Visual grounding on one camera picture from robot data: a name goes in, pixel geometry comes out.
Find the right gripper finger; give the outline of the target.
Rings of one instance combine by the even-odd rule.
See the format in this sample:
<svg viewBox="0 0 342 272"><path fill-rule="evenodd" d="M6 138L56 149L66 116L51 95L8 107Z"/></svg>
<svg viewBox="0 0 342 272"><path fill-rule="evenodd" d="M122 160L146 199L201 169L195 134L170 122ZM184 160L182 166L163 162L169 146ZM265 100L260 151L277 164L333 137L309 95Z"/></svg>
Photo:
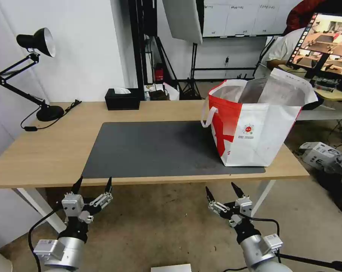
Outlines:
<svg viewBox="0 0 342 272"><path fill-rule="evenodd" d="M223 219L230 219L231 218L231 211L230 207L215 201L215 198L213 197L212 192L210 189L206 186L206 197L208 200L208 208L212 210L214 213L218 214Z"/></svg>
<svg viewBox="0 0 342 272"><path fill-rule="evenodd" d="M249 196L245 195L240 187L238 187L234 182L231 182L233 190L237 196L236 202L249 201Z"/></svg>

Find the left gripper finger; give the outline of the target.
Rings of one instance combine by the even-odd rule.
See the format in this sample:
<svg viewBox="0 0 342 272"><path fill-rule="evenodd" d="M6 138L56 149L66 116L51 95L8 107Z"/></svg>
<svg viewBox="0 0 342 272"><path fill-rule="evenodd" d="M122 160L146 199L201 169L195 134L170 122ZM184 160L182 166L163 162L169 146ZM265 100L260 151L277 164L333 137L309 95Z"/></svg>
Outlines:
<svg viewBox="0 0 342 272"><path fill-rule="evenodd" d="M98 197L96 197L93 201L89 203L90 214L99 213L110 203L110 201L113 199L112 189L112 177L110 177L106 184L104 193L100 194Z"/></svg>
<svg viewBox="0 0 342 272"><path fill-rule="evenodd" d="M80 176L80 178L72 185L70 192L65 194L65 198L76 197L79 194L82 181L83 176Z"/></svg>

